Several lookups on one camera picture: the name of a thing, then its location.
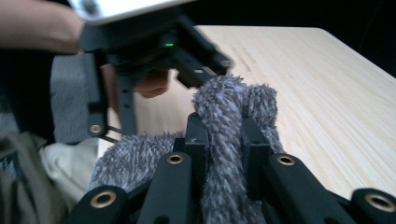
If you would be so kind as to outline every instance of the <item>finger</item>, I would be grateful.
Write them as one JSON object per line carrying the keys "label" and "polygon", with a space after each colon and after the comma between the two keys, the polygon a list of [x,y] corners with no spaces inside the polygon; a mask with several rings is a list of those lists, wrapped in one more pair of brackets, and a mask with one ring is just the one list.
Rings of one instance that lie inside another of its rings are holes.
{"label": "finger", "polygon": [[134,86],[134,91],[154,91],[160,88],[166,88],[168,85],[168,70],[153,70],[148,76]]}
{"label": "finger", "polygon": [[159,88],[159,89],[152,90],[152,91],[140,91],[139,93],[143,97],[149,99],[149,98],[153,98],[153,97],[162,95],[162,94],[166,93],[166,91],[167,91],[167,88],[163,87],[163,88]]}

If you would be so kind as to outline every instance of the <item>fuzzy object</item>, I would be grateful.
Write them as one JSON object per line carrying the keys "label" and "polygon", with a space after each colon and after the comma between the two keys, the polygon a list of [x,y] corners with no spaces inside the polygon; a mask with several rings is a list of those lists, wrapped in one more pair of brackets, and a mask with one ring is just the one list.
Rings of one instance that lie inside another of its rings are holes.
{"label": "fuzzy object", "polygon": [[[260,202],[247,196],[240,130],[244,112],[256,121],[272,150],[283,152],[275,126],[276,91],[227,75],[207,81],[192,102],[210,136],[200,214],[194,217],[204,223],[265,223]],[[177,137],[183,133],[124,136],[96,163],[89,190],[112,185],[129,192],[144,184]]]}

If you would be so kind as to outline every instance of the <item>light wood surface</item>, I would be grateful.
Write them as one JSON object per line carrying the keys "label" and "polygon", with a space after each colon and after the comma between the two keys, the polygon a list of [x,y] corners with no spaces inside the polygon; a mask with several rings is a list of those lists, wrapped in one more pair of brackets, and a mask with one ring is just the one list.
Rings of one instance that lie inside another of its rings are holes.
{"label": "light wood surface", "polygon": [[[316,28],[198,29],[234,60],[233,74],[276,89],[283,147],[325,188],[396,195],[396,78]],[[172,80],[163,96],[136,96],[139,132],[184,130],[193,92]]]}

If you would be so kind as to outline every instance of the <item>human hand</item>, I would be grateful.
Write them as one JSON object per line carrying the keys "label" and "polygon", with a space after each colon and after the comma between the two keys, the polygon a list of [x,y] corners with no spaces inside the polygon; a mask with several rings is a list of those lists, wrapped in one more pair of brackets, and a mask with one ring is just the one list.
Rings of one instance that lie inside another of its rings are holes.
{"label": "human hand", "polygon": [[[109,63],[101,66],[101,70],[104,77],[108,105],[118,113],[117,73]],[[168,77],[169,71],[167,69],[151,70],[145,79],[134,86],[134,91],[140,93],[145,98],[159,96],[168,90]]]}

